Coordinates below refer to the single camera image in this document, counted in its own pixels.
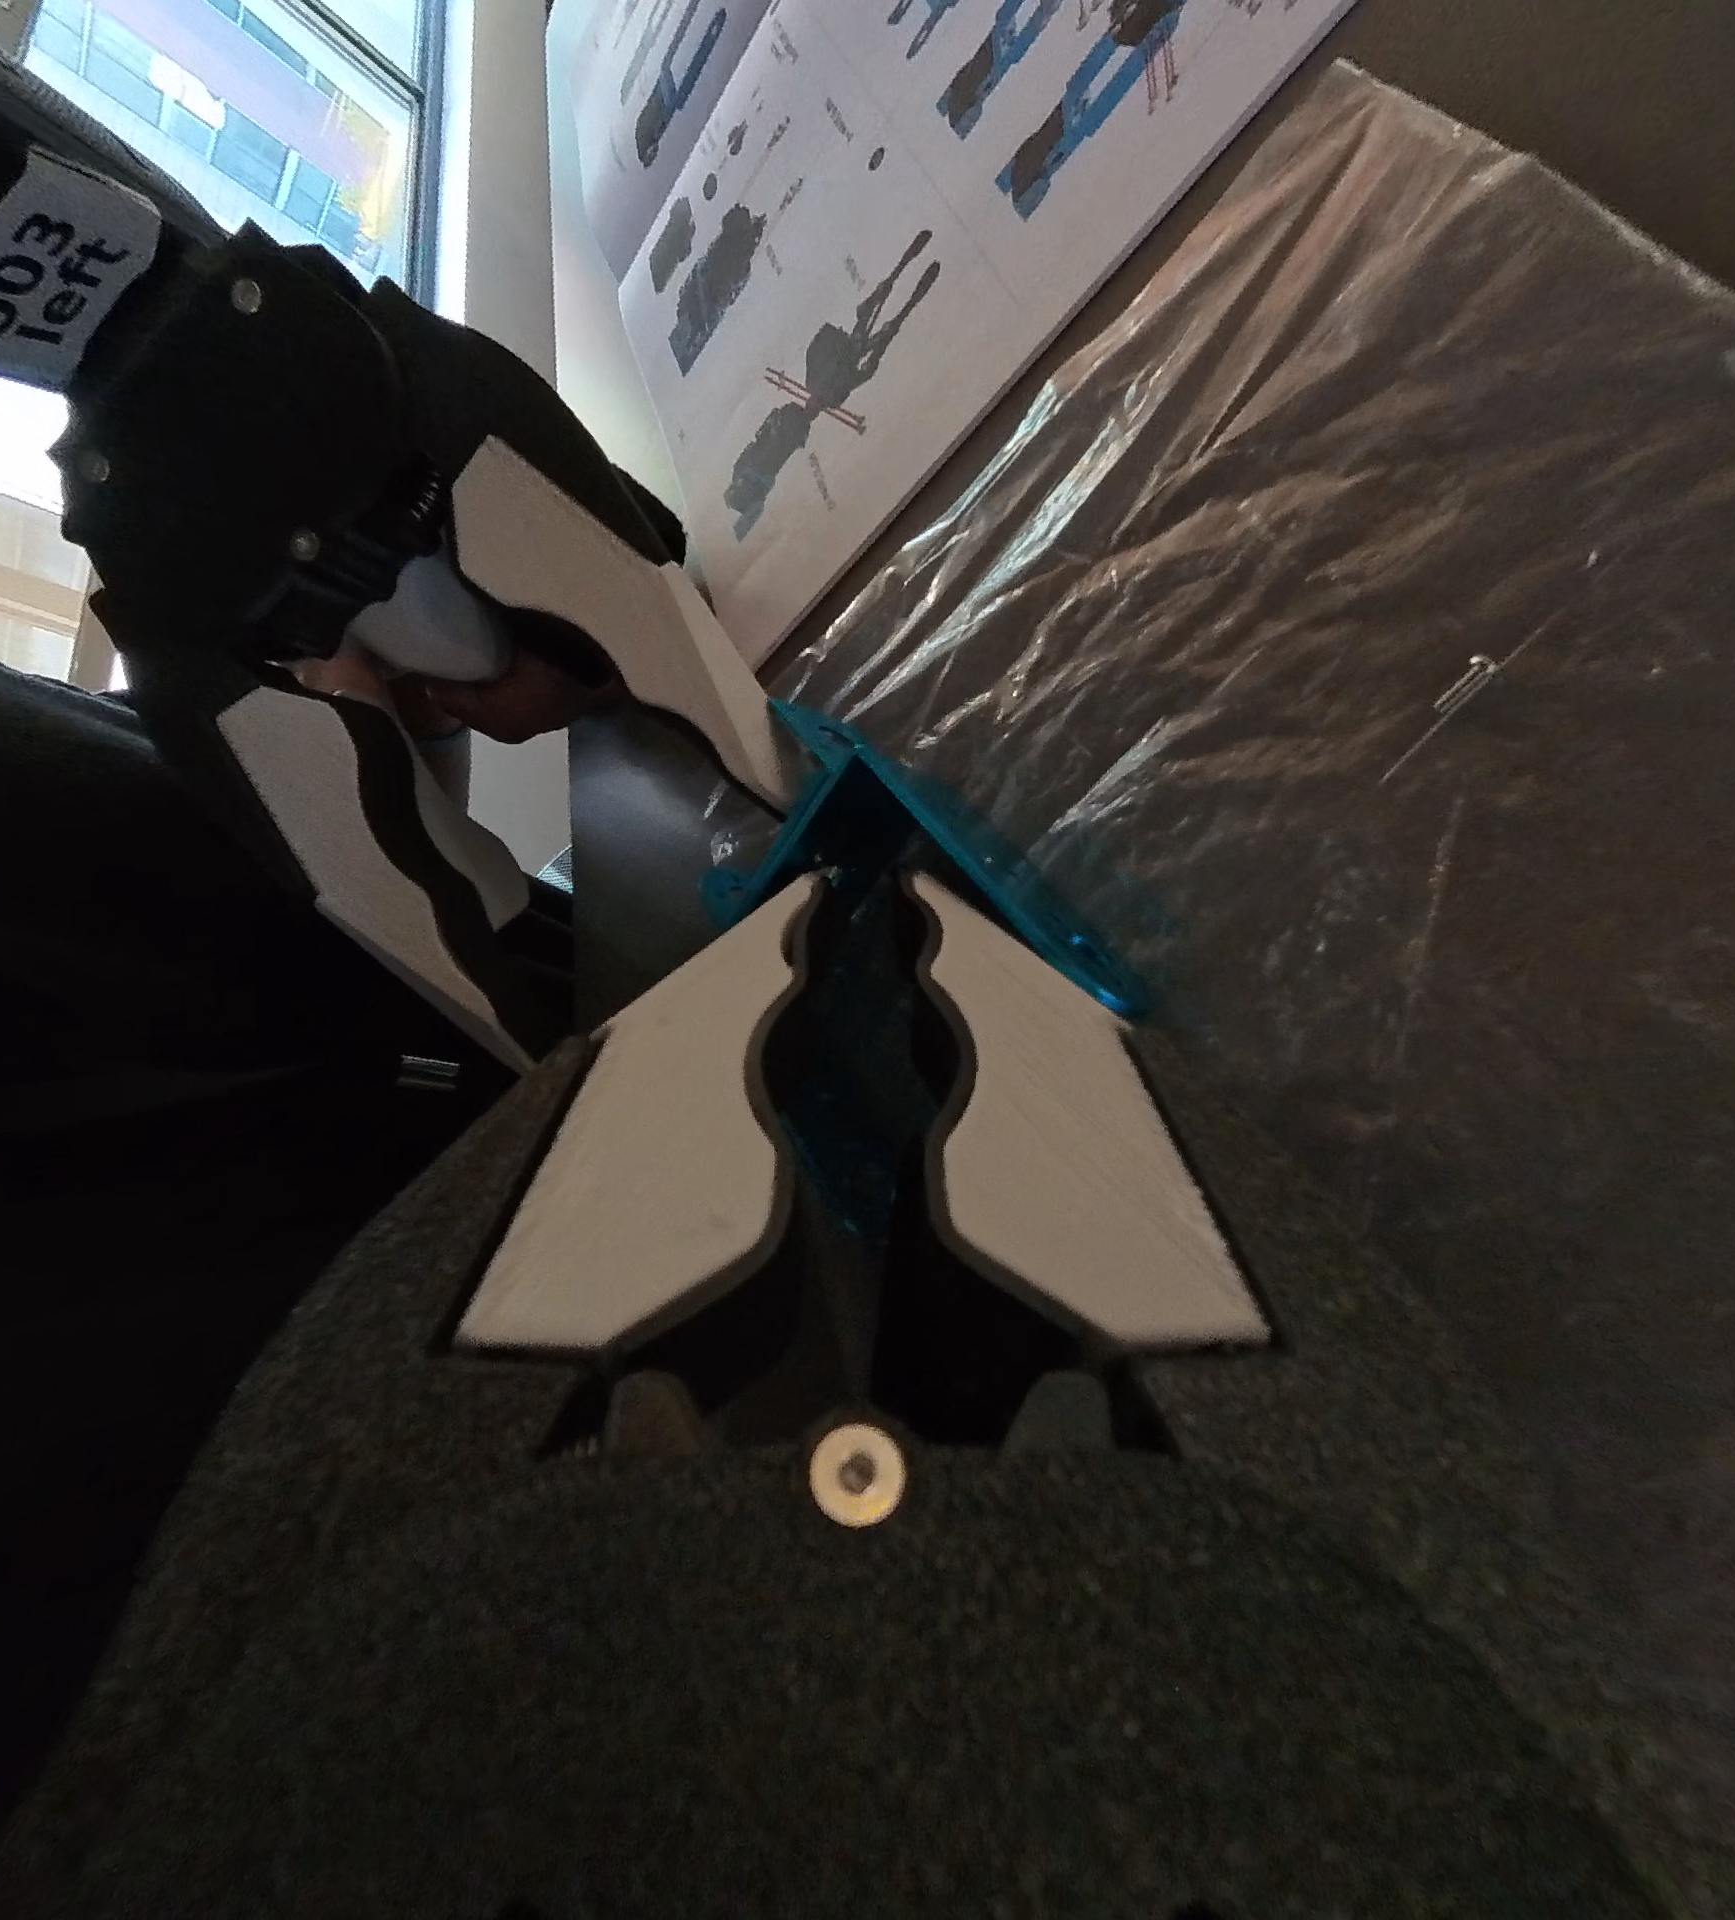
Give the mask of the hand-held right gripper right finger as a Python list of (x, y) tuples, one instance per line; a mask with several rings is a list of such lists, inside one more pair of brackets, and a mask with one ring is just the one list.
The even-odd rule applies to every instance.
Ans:
[(1268, 1343), (1124, 1022), (936, 879), (904, 887), (958, 1059), (926, 1147), (942, 1243), (1110, 1353)]

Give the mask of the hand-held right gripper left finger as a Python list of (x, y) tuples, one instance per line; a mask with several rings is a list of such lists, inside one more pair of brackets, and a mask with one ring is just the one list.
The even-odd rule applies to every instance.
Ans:
[(776, 1252), (792, 1175), (764, 1053), (806, 988), (826, 893), (796, 879), (598, 1033), (460, 1349), (616, 1357)]

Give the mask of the white instruction manual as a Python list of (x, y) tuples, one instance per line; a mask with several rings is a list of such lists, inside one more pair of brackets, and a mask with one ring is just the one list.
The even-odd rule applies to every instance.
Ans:
[(566, 4), (592, 237), (764, 661), (1342, 2)]

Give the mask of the person's left hand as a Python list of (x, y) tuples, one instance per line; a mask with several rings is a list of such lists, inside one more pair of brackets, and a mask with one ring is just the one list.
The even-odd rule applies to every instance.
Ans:
[(518, 746), (566, 731), (578, 718), (614, 708), (626, 686), (612, 678), (584, 685), (560, 666), (520, 648), (492, 683), (458, 683), (424, 675), (390, 681), (390, 694), (408, 732), (434, 745), (474, 732)]

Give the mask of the long-legged blue U bracket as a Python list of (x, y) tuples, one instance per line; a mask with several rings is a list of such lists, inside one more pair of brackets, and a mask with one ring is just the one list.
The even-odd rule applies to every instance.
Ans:
[(790, 1138), (826, 1199), (870, 1234), (890, 1228), (896, 1161), (918, 1147), (922, 1202), (942, 1243), (928, 1213), (926, 1147), (958, 1059), (920, 987), (928, 929), (904, 879), (938, 880), (1012, 935), (1116, 1015), (1126, 1047), (1144, 992), (996, 829), (938, 780), (902, 770), (916, 830), (860, 898), (818, 873), (830, 894), (810, 936), (812, 979), (768, 1042), (766, 1084), (782, 1096)]

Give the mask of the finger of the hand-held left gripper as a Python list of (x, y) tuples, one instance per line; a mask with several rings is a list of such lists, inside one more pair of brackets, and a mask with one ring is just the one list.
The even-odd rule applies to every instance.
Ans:
[(452, 528), (468, 583), (580, 628), (638, 704), (688, 721), (732, 780), (792, 809), (770, 700), (682, 567), (648, 560), (502, 441), (454, 483)]
[(320, 914), (502, 1067), (542, 1059), (542, 1006), (488, 890), (428, 829), (448, 812), (398, 725), (326, 696), (244, 696), (218, 731)]

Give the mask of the large window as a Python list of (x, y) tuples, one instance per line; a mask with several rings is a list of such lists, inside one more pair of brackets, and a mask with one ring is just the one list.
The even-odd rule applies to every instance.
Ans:
[[(428, 298), (444, 19), (410, 2), (0, 4), (0, 51), (224, 228), (318, 242), (362, 282)], [(100, 692), (120, 675), (62, 531), (64, 420), (60, 397), (0, 378), (0, 661)]]

